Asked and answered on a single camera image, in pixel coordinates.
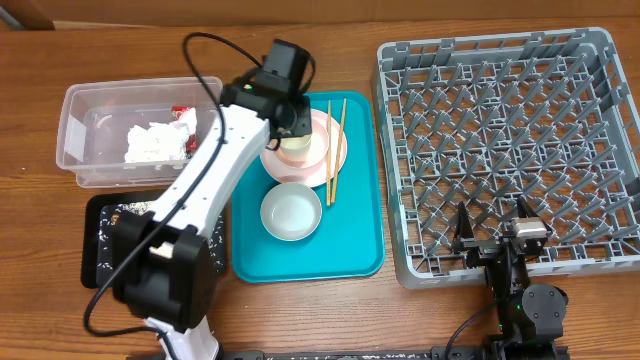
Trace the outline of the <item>red snack wrapper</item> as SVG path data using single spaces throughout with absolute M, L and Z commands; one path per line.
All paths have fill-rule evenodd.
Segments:
M 184 144 L 185 151 L 190 156 L 197 149 L 197 115 L 194 107 L 173 106 L 171 113 L 174 117 L 172 126 L 184 133 L 188 134 L 188 138 Z

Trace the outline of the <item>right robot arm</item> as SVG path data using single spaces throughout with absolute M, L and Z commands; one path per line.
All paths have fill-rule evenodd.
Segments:
M 445 359 L 570 357 L 566 347 L 556 345 L 563 336 L 568 295 L 559 287 L 532 283 L 527 270 L 527 259 L 542 254 L 552 229 L 523 198 L 516 205 L 518 216 L 494 240 L 476 239 L 465 204 L 457 205 L 453 251 L 465 254 L 467 266 L 484 269 L 493 302 L 456 329 L 444 349 Z M 486 336 L 478 347 L 456 347 L 454 342 L 462 331 L 491 310 L 496 311 L 500 332 Z

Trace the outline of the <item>cream white cup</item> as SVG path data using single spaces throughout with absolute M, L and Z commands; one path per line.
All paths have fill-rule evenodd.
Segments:
M 280 143 L 280 151 L 287 157 L 299 157 L 308 152 L 311 145 L 312 135 L 302 137 L 283 138 Z

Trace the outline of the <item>grey small bowl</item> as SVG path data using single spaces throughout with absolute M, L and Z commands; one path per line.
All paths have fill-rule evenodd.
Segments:
M 265 195 L 260 218 L 266 231 L 276 239 L 300 241 L 317 229 L 322 218 L 322 203 L 311 188 L 283 183 Z

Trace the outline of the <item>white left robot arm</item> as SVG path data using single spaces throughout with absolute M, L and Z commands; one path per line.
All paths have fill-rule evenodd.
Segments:
M 206 319 L 216 285 L 209 240 L 231 193 L 272 139 L 311 131 L 309 85 L 254 68 L 213 99 L 219 122 L 149 210 L 124 212 L 113 235 L 116 300 L 155 334 L 168 359 L 215 359 Z

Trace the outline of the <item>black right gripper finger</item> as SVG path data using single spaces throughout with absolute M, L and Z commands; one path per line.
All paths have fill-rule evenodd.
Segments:
M 457 205 L 457 217 L 454 233 L 454 242 L 461 243 L 474 239 L 473 230 L 469 220 L 469 214 L 463 202 Z
M 518 217 L 517 218 L 539 217 L 538 214 L 527 203 L 527 201 L 525 200 L 524 197 L 522 197 L 522 196 L 518 197 L 517 200 L 516 200 L 516 205 L 517 205 L 517 211 L 518 211 Z M 542 220 L 542 221 L 547 226 L 547 235 L 551 235 L 552 234 L 551 227 L 544 220 Z

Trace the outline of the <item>white napkin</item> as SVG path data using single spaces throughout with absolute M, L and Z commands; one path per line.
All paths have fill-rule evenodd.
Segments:
M 188 134 L 172 126 L 172 122 L 150 122 L 147 129 L 135 125 L 127 134 L 126 163 L 178 161 L 191 157 L 186 154 Z

